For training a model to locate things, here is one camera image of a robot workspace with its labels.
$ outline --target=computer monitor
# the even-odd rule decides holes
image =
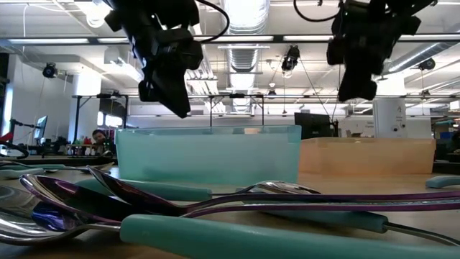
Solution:
[[[333,137],[329,115],[294,113],[294,122],[302,126],[302,140],[314,137]]]
[[[48,116],[43,116],[37,120],[37,128],[35,129],[34,139],[40,140],[42,139],[43,135],[45,134],[46,128],[46,121],[48,120]]]

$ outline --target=tan container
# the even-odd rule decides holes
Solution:
[[[429,174],[435,149],[435,140],[319,137],[302,140],[299,173]]]

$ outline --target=translucent teal container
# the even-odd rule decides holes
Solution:
[[[251,185],[297,182],[301,127],[187,127],[116,132],[120,178]]]

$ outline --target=plastic container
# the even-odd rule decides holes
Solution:
[[[302,140],[299,172],[323,176],[431,174],[435,140],[319,137]]]
[[[120,178],[251,185],[295,183],[301,127],[189,127],[116,132]]]

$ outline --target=wooden tabletop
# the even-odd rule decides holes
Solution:
[[[77,171],[60,171],[50,176],[76,182],[90,176]],[[301,175],[299,183],[324,194],[406,194],[436,191],[425,188],[425,180],[432,175],[409,176],[309,176]],[[18,180],[0,181],[1,185],[22,188]],[[460,190],[460,186],[444,189]],[[395,212],[383,213],[391,222],[406,224],[441,233],[460,240],[460,211],[446,212]],[[260,227],[274,227],[292,231],[349,236],[373,240],[385,240],[402,244],[438,245],[434,242],[396,232],[376,234],[364,230],[320,224],[294,223],[256,212],[234,212],[215,214],[202,219],[247,224]],[[181,258],[154,248],[122,243],[116,233],[89,231],[74,240],[42,247],[21,247],[0,244],[0,258],[43,258],[43,259],[91,259],[91,258]]]

